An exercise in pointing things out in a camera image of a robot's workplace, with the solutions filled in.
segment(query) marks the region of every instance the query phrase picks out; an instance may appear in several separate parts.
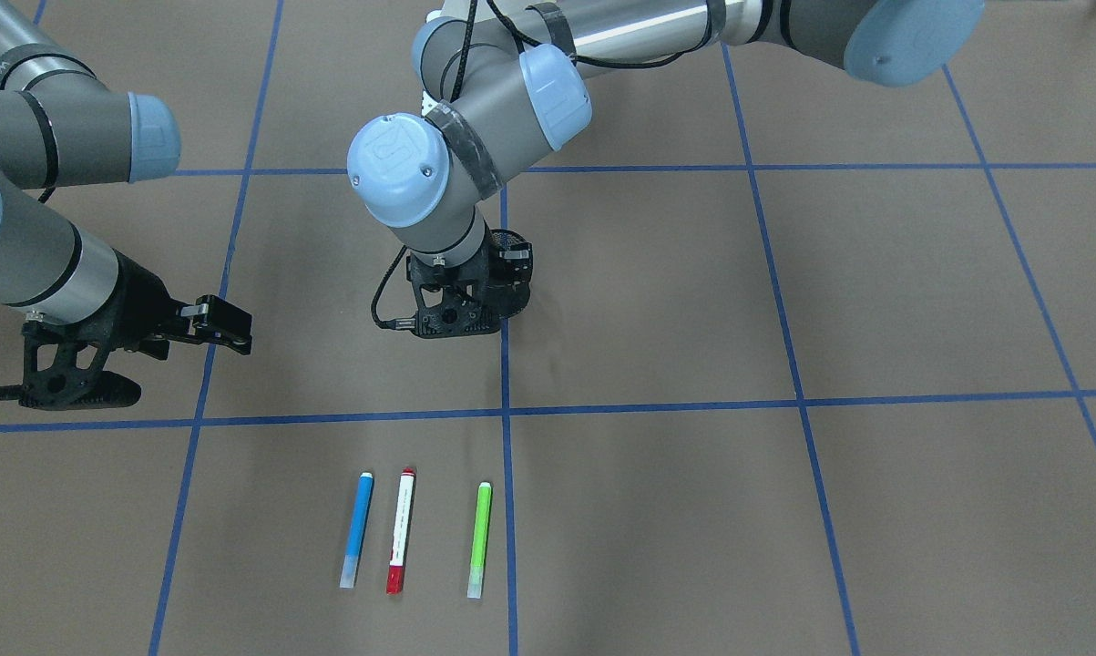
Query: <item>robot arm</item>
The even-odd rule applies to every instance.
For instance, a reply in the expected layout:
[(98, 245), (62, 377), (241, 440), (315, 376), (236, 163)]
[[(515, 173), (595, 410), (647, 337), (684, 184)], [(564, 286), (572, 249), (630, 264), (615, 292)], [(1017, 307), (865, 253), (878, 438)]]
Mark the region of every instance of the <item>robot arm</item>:
[[(413, 70), (434, 108), (377, 117), (349, 147), (354, 191), (411, 251), (419, 310), (392, 321), (374, 310), (384, 329), (493, 333), (523, 310), (532, 245), (490, 230), (476, 204), (589, 125), (584, 79), (665, 66), (718, 41), (767, 41), (852, 78), (909, 85), (952, 57), (984, 9), (984, 0), (559, 0), (505, 15), (486, 3), (493, 18), (473, 21), (472, 0), (467, 20), (444, 11), (414, 38)], [(426, 307), (423, 290), (442, 301)]]
[[(24, 377), (0, 399), (41, 410), (122, 407), (137, 383), (114, 349), (165, 360), (170, 341), (251, 352), (251, 317), (215, 296), (186, 304), (150, 271), (44, 205), (54, 187), (164, 177), (180, 130), (163, 101), (114, 93), (0, 0), (0, 303), (26, 312)], [(22, 189), (43, 187), (36, 203)], [(56, 345), (52, 362), (38, 361)], [(81, 349), (96, 349), (78, 368)]]

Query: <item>red cap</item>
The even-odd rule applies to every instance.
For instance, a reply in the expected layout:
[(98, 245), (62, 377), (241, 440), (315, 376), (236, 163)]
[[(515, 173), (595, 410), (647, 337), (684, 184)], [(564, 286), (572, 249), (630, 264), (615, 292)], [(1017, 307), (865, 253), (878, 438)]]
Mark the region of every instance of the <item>red cap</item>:
[(386, 577), (386, 594), (402, 592), (402, 574), (406, 572), (403, 565), (390, 565), (389, 576)]

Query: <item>blue grid line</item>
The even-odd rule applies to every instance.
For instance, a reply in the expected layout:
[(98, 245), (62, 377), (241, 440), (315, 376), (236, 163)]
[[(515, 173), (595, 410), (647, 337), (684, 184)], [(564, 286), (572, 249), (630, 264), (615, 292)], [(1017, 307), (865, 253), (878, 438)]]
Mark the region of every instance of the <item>blue grid line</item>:
[[(507, 226), (506, 187), (499, 192), (499, 225)], [(506, 517), (506, 648), (520, 653), (520, 603), (515, 586), (515, 464), (511, 457), (511, 333), (503, 320), (500, 335), (500, 390), (503, 418), (503, 509)]]
[(1038, 310), (1042, 312), (1042, 320), (1046, 323), (1046, 329), (1050, 333), (1050, 339), (1054, 342), (1054, 349), (1059, 355), (1059, 360), (1061, 361), (1061, 369), (1065, 371), (1065, 377), (1070, 381), (1070, 390), (1072, 390), (1073, 395), (1075, 395), (1077, 410), (1082, 412), (1082, 418), (1085, 419), (1086, 429), (1089, 431), (1089, 439), (1094, 444), (1094, 449), (1096, 449), (1096, 426), (1094, 426), (1094, 418), (1089, 415), (1089, 407), (1086, 406), (1086, 399), (1082, 394), (1082, 389), (1077, 385), (1077, 378), (1075, 377), (1075, 373), (1073, 373), (1073, 368), (1070, 366), (1070, 360), (1065, 355), (1065, 347), (1061, 344), (1061, 337), (1057, 332), (1054, 320), (1051, 319), (1049, 307), (1046, 303), (1046, 299), (1042, 297), (1042, 291), (1040, 291), (1040, 288), (1038, 287), (1038, 279), (1034, 277), (1034, 269), (1029, 265), (1029, 258), (1026, 257), (1026, 250), (1023, 249), (1021, 240), (1018, 238), (1018, 230), (1014, 228), (1009, 210), (1005, 205), (1005, 198), (1002, 197), (1002, 189), (997, 186), (996, 179), (993, 176), (992, 166), (985, 158), (985, 150), (982, 149), (980, 138), (977, 137), (977, 130), (973, 129), (973, 123), (969, 119), (969, 110), (964, 107), (963, 99), (961, 99), (960, 91), (957, 89), (957, 83), (952, 81), (952, 71), (948, 70), (948, 66), (944, 66), (943, 69), (944, 78), (948, 81), (948, 90), (952, 91), (952, 99), (957, 101), (957, 108), (960, 110), (960, 117), (964, 120), (964, 128), (969, 130), (969, 138), (971, 138), (973, 142), (973, 149), (977, 149), (977, 157), (980, 158), (982, 170), (985, 171), (985, 179), (989, 180), (989, 186), (993, 192), (993, 199), (996, 200), (997, 210), (1001, 210), (1002, 212), (1002, 220), (1005, 221), (1005, 229), (1009, 233), (1009, 241), (1013, 241), (1013, 249), (1018, 254), (1018, 262), (1021, 263), (1021, 271), (1026, 274), (1026, 280), (1029, 283), (1029, 288), (1032, 291), (1035, 301), (1038, 302)]
[[(990, 162), (990, 168), (1003, 170), (1096, 170), (1096, 162)], [(980, 171), (980, 162), (831, 162), (831, 163), (764, 163), (761, 165), (534, 165), (527, 173), (683, 173), (683, 171)], [(343, 168), (185, 168), (174, 176), (210, 177), (242, 175), (344, 175)]]
[(823, 484), (823, 470), (819, 465), (818, 449), (814, 448), (814, 431), (811, 429), (811, 418), (807, 413), (806, 394), (802, 393), (802, 379), (798, 372), (798, 359), (795, 356), (795, 345), (790, 335), (790, 323), (786, 320), (786, 304), (781, 298), (781, 289), (778, 285), (778, 269), (775, 266), (774, 249), (769, 244), (769, 232), (765, 223), (765, 211), (763, 208), (763, 195), (758, 189), (757, 173), (754, 170), (754, 159), (751, 156), (751, 141), (746, 133), (746, 117), (742, 113), (742, 101), (738, 93), (738, 82), (734, 79), (734, 67), (730, 61), (730, 50), (726, 43), (721, 43), (721, 57), (727, 65), (727, 80), (730, 82), (730, 95), (734, 101), (734, 115), (738, 119), (738, 134), (742, 141), (742, 153), (746, 157), (747, 174), (751, 179), (751, 192), (754, 196), (754, 210), (757, 215), (758, 229), (763, 233), (763, 250), (767, 258), (767, 269), (769, 271), (769, 286), (774, 291), (775, 306), (778, 310), (778, 324), (781, 327), (781, 339), (786, 346), (786, 360), (790, 367), (790, 378), (795, 385), (795, 400), (798, 406), (798, 418), (802, 424), (802, 436), (807, 440), (807, 456), (811, 461), (811, 474), (814, 479), (814, 491), (818, 495), (819, 514), (822, 515), (823, 531), (826, 533), (827, 552), (831, 554), (831, 567), (834, 569), (835, 588), (840, 595), (840, 606), (843, 607), (844, 624), (847, 630), (847, 643), (850, 647), (852, 656), (860, 656), (859, 636), (856, 634), (856, 619), (852, 614), (850, 599), (847, 597), (847, 582), (844, 578), (843, 561), (840, 557), (840, 544), (835, 539), (834, 523), (831, 520), (831, 506), (827, 503), (826, 485)]
[[(1096, 389), (1080, 392), (1086, 399), (1096, 399)], [(808, 407), (923, 405), (950, 403), (1019, 402), (1019, 400), (1074, 399), (1072, 390), (1036, 390), (1027, 392), (980, 392), (964, 394), (905, 394), (879, 398), (803, 399)], [(798, 407), (797, 399), (737, 400), (737, 402), (642, 403), (609, 405), (544, 405), (509, 407), (478, 407), (463, 410), (406, 410), (378, 412), (349, 412), (326, 415), (249, 415), (205, 416), (202, 419), (123, 419), (72, 421), (52, 424), (0, 424), (0, 433), (53, 431), (123, 431), (134, 428), (189, 428), (196, 423), (202, 427), (267, 426), (286, 424), (354, 424), (359, 421), (437, 421), (471, 419), (480, 416), (537, 415), (627, 415), (649, 412), (744, 411)]]
[[(267, 97), (269, 80), (273, 76), (273, 61), (276, 58), (277, 37), (281, 33), (281, 19), (284, 15), (284, 0), (277, 0), (276, 13), (273, 14), (273, 26), (269, 35), (267, 55), (264, 57), (264, 71), (261, 78), (260, 93), (256, 95), (256, 111), (252, 115), (251, 136), (248, 138), (248, 154), (244, 158), (244, 171), (250, 171), (252, 161), (256, 158), (256, 140), (260, 138), (261, 119), (264, 116), (264, 100)], [(231, 275), (231, 261), (236, 253), (236, 241), (240, 235), (240, 223), (243, 220), (244, 202), (248, 198), (248, 182), (251, 176), (244, 174), (240, 179), (240, 192), (236, 198), (236, 211), (231, 219), (231, 233), (228, 238), (228, 250), (224, 255), (224, 272), (219, 275), (219, 298), (227, 298), (228, 285)], [(150, 647), (148, 656), (158, 656), (159, 641), (163, 637), (163, 622), (168, 610), (168, 600), (171, 594), (171, 582), (174, 576), (175, 557), (180, 553), (180, 538), (182, 533), (182, 520), (186, 510), (186, 495), (191, 490), (192, 472), (195, 467), (195, 452), (198, 449), (198, 436), (203, 426), (203, 411), (207, 406), (207, 394), (212, 385), (212, 369), (215, 365), (215, 345), (207, 349), (206, 357), (203, 358), (203, 382), (198, 390), (198, 400), (195, 404), (195, 419), (191, 428), (191, 436), (186, 439), (186, 457), (184, 460), (184, 472), (180, 483), (180, 495), (175, 502), (175, 513), (171, 526), (171, 540), (168, 544), (168, 557), (163, 567), (163, 584), (159, 587), (159, 599), (155, 610), (155, 624), (151, 628)]]

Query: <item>gray surface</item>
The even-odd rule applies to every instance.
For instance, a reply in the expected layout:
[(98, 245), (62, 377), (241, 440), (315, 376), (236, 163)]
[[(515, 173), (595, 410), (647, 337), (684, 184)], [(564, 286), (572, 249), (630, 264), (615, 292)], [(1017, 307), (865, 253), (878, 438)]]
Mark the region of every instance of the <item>gray surface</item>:
[[(44, 25), (111, 88), (169, 101), (185, 170), (238, 171), (275, 8), (53, 0)], [(409, 46), (427, 8), (287, 2), (256, 165), (343, 165), (365, 120), (418, 107)], [(185, 300), (218, 289), (242, 200), (228, 298), (255, 314), (256, 347), (216, 354), (203, 407), (205, 352), (186, 345), (165, 362), (111, 358), (144, 384), (134, 408), (0, 405), (0, 655), (147, 654), (156, 637), (160, 655), (492, 655), (513, 638), (523, 655), (847, 655), (845, 610), (865, 655), (1096, 654), (1094, 436), (947, 80), (881, 90), (772, 46), (730, 58), (761, 165), (969, 166), (757, 171), (813, 431), (747, 171), (515, 180), (507, 219), (535, 242), (537, 273), (506, 378), (499, 335), (372, 327), (397, 241), (340, 173), (60, 191), (52, 207)], [(989, 161), (1096, 160), (1096, 3), (993, 3), (951, 70)], [(545, 165), (744, 162), (720, 50), (590, 89), (593, 128)], [(993, 173), (1096, 426), (1096, 170)], [(483, 211), (500, 225), (500, 199)], [(384, 315), (408, 295), (395, 279)], [(19, 324), (0, 307), (0, 383), (19, 378)], [(861, 394), (888, 399), (820, 399)], [(819, 407), (836, 403), (860, 405)], [(388, 599), (407, 464), (413, 560)], [(362, 469), (378, 486), (347, 594)], [(473, 603), (483, 479), (496, 494)], [(689, 549), (698, 536), (705, 551)]]

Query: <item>blue grid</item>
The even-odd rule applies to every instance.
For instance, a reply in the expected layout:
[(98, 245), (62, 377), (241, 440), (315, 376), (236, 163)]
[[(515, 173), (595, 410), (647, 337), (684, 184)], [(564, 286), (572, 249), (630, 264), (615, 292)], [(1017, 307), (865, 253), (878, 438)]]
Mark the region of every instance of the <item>blue grid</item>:
[[(41, 23), (48, 0), (39, 0), (36, 9), (34, 22)], [(267, 55), (265, 56), (263, 78), (259, 96), (256, 97), (256, 108), (253, 112), (251, 137), (248, 143), (248, 153), (243, 168), (235, 170), (181, 170), (174, 175), (178, 176), (239, 176), (240, 191), (236, 199), (235, 216), (227, 253), (224, 255), (224, 271), (219, 279), (219, 296), (226, 298), (230, 283), (231, 261), (235, 256), (236, 238), (240, 232), (240, 225), (243, 220), (244, 203), (248, 194), (249, 182), (252, 176), (264, 175), (343, 175), (346, 173), (343, 168), (253, 168), (255, 159), (256, 140), (260, 137), (261, 119), (264, 112), (264, 101), (267, 97), (269, 80), (272, 78), (273, 61), (276, 57), (277, 38), (281, 30), (281, 20), (284, 12), (284, 0), (277, 0), (274, 9), (272, 34), (269, 36)], [(770, 400), (739, 400), (739, 402), (709, 402), (709, 403), (670, 403), (670, 404), (610, 404), (610, 405), (574, 405), (574, 406), (526, 406), (511, 407), (511, 341), (506, 322), (503, 323), (501, 332), (501, 387), (502, 403), (500, 407), (493, 408), (467, 408), (467, 410), (445, 410), (445, 411), (410, 411), (410, 412), (361, 412), (361, 414), (331, 414), (331, 415), (258, 415), (258, 416), (224, 416), (224, 418), (208, 418), (205, 416), (208, 390), (212, 381), (212, 370), (214, 369), (215, 347), (209, 347), (203, 362), (203, 382), (198, 392), (195, 414), (189, 419), (156, 419), (156, 421), (72, 421), (72, 423), (50, 423), (50, 424), (0, 424), (0, 433), (34, 433), (34, 431), (106, 431), (106, 429), (128, 429), (128, 428), (191, 428), (189, 445), (186, 445), (186, 458), (184, 472), (181, 477), (180, 495), (175, 503), (175, 511), (171, 530), (171, 539), (165, 557), (163, 584), (161, 584), (159, 599), (156, 608), (155, 623), (151, 632), (150, 648), (148, 655), (157, 656), (163, 632), (165, 606), (171, 592), (171, 582), (174, 574), (175, 559), (180, 549), (180, 537), (182, 519), (186, 510), (186, 495), (189, 495), (192, 472), (197, 452), (198, 437), (203, 427), (219, 426), (256, 426), (256, 425), (284, 425), (284, 424), (321, 424), (321, 423), (356, 423), (356, 421), (432, 421), (432, 419), (460, 419), (476, 418), (476, 416), (499, 416), (502, 419), (502, 445), (503, 445), (503, 479), (505, 479), (505, 511), (506, 511), (506, 566), (507, 566), (507, 636), (510, 636), (510, 652), (515, 656), (518, 653), (518, 611), (517, 592), (515, 591), (515, 486), (513, 473), (513, 453), (511, 453), (511, 418), (513, 416), (528, 415), (596, 415), (596, 414), (636, 414), (636, 412), (696, 412), (696, 411), (746, 411), (760, 408), (797, 408), (799, 419), (802, 424), (802, 435), (807, 444), (807, 454), (810, 458), (811, 472), (814, 480), (815, 493), (818, 493), (819, 511), (823, 522), (823, 531), (826, 533), (827, 548), (831, 554), (832, 567), (834, 568), (836, 592), (840, 596), (840, 605), (843, 607), (844, 622), (846, 624), (848, 644), (852, 656), (859, 656), (859, 640), (857, 640), (855, 617), (852, 613), (850, 601), (847, 597), (846, 584), (843, 574), (842, 557), (840, 557), (838, 543), (834, 534), (834, 525), (831, 520), (830, 507), (827, 504), (825, 483), (823, 483), (822, 467), (818, 461), (814, 439), (811, 429), (809, 408), (811, 407), (834, 407), (834, 406), (877, 406), (877, 405), (900, 405), (900, 404), (946, 404), (946, 403), (984, 403), (984, 402), (1023, 402), (1023, 400), (1035, 399), (1075, 399), (1082, 418), (1088, 428), (1091, 440), (1096, 448), (1096, 426), (1091, 418), (1088, 403), (1086, 399), (1096, 399), (1096, 389), (1085, 390), (1080, 387), (1072, 366), (1070, 366), (1065, 349), (1059, 334), (1055, 331), (1046, 301), (1040, 295), (1038, 281), (1036, 281), (1032, 269), (1026, 258), (1025, 250), (1019, 241), (1017, 230), (1009, 219), (1008, 209), (1002, 198), (996, 179), (993, 176), (994, 170), (1096, 170), (1096, 162), (990, 162), (985, 158), (985, 152), (978, 140), (977, 131), (969, 119), (968, 110), (964, 108), (963, 100), (952, 80), (952, 72), (948, 67), (944, 67), (944, 76), (947, 79), (948, 88), (956, 100), (960, 115), (963, 118), (964, 127), (969, 133), (969, 138), (977, 150), (977, 162), (959, 163), (792, 163), (792, 165), (778, 165), (778, 163), (754, 163), (746, 123), (742, 111), (741, 100), (738, 92), (737, 80), (734, 79), (733, 67), (731, 66), (730, 54), (726, 45), (721, 45), (722, 57), (726, 59), (727, 82), (730, 84), (731, 99), (734, 103), (734, 112), (738, 119), (739, 137), (741, 140), (744, 163), (728, 163), (728, 165), (537, 165), (529, 170), (530, 174), (572, 174), (572, 173), (657, 173), (657, 171), (745, 171), (749, 182), (751, 182), (755, 210), (757, 214), (758, 228), (763, 235), (764, 254), (767, 257), (769, 283), (775, 299), (775, 304), (780, 320), (781, 335), (786, 347), (786, 359), (790, 369), (794, 382), (794, 399), (770, 399)], [(987, 177), (990, 188), (993, 192), (1002, 220), (1005, 221), (1008, 235), (1013, 242), (1014, 250), (1017, 251), (1018, 261), (1021, 263), (1023, 272), (1030, 286), (1034, 298), (1038, 302), (1040, 315), (1044, 320), (1047, 331), (1054, 342), (1055, 352), (1061, 361), (1068, 381), (1069, 390), (1040, 390), (1026, 392), (991, 392), (991, 393), (966, 393), (966, 394), (905, 394), (905, 395), (879, 395), (879, 398), (833, 398), (833, 399), (808, 399), (802, 391), (802, 381), (799, 378), (797, 357), (795, 356), (794, 341), (791, 338), (790, 325), (786, 319), (786, 308), (781, 299), (780, 286), (778, 285), (778, 274), (775, 264), (775, 256), (763, 208), (763, 199), (757, 182), (757, 171), (911, 171), (911, 170), (970, 170), (982, 171)], [(507, 223), (507, 192), (503, 189), (500, 194), (501, 225), (506, 228)]]

